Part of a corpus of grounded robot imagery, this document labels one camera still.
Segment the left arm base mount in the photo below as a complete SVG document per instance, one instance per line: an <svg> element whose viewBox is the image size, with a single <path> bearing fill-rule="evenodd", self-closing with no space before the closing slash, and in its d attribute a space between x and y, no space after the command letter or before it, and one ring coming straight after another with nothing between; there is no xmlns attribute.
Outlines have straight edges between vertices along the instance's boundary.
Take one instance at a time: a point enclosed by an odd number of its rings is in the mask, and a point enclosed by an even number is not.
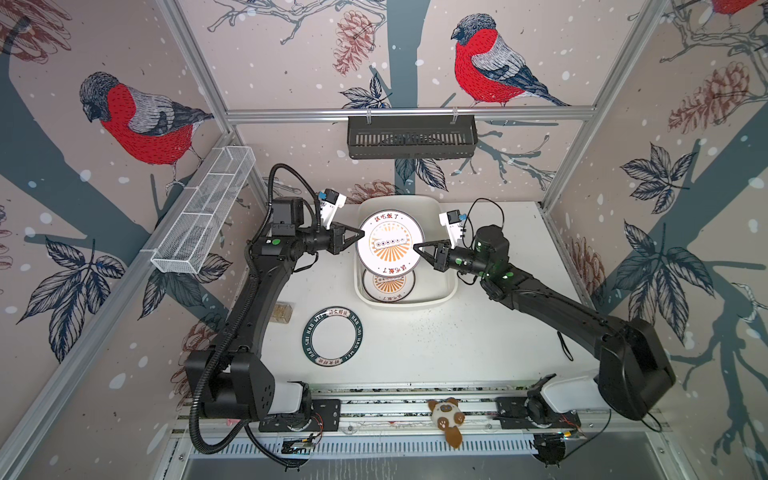
<svg viewBox="0 0 768 480"><path fill-rule="evenodd" d="M320 433L339 429L341 401L314 399L304 382L278 382L267 416L258 422L261 433Z"/></svg>

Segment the orange sunburst plate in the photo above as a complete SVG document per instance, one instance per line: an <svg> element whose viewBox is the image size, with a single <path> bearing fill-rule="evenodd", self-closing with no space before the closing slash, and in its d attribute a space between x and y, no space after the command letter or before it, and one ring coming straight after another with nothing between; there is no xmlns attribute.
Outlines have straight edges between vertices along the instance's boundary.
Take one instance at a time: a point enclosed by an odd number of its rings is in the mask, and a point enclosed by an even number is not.
<svg viewBox="0 0 768 480"><path fill-rule="evenodd" d="M396 303L407 298L416 283L414 272L399 277L383 277L369 271L362 274L362 285L365 293L379 303Z"/></svg>
<svg viewBox="0 0 768 480"><path fill-rule="evenodd" d="M415 269L421 257L414 245L424 241L424 234L413 217L399 210L382 210L368 216L361 229L365 236L356 247L366 270L394 278Z"/></svg>

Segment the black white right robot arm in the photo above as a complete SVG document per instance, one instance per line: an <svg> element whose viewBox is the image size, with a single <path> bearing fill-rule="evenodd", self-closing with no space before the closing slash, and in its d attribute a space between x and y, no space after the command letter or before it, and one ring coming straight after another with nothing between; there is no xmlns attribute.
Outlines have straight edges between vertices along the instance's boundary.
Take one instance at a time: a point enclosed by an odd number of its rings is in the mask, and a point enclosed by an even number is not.
<svg viewBox="0 0 768 480"><path fill-rule="evenodd" d="M480 228L469 248L440 240L413 249L437 271L478 277L490 300L542 321L590 351L599 361L597 389L620 415L643 419L674 386L674 371L650 323L601 314L513 265L500 226Z"/></svg>

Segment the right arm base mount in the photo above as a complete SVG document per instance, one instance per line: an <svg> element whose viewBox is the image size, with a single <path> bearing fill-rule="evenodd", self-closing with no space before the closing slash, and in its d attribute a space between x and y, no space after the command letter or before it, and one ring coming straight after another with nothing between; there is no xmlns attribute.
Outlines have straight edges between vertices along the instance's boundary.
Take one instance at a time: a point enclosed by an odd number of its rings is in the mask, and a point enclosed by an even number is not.
<svg viewBox="0 0 768 480"><path fill-rule="evenodd" d="M581 421L575 411L556 412L544 399L543 387L553 378L550 374L539 379L524 396L495 398L496 415L502 429L580 429Z"/></svg>

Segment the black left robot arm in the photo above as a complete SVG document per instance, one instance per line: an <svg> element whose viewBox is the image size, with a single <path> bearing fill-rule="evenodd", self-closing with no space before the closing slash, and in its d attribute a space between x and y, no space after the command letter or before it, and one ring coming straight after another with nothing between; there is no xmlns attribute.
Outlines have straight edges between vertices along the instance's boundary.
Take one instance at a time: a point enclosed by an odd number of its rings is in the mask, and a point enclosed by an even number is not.
<svg viewBox="0 0 768 480"><path fill-rule="evenodd" d="M299 197L274 201L255 239L245 251L248 277L224 327L206 350L190 353L185 371L192 392L190 419L259 421L271 414L275 397L302 408L304 387L277 383L261 360L269 320L278 297L305 255L337 255L364 232L334 220L346 197L328 189L318 195L312 223L304 224L308 202Z"/></svg>

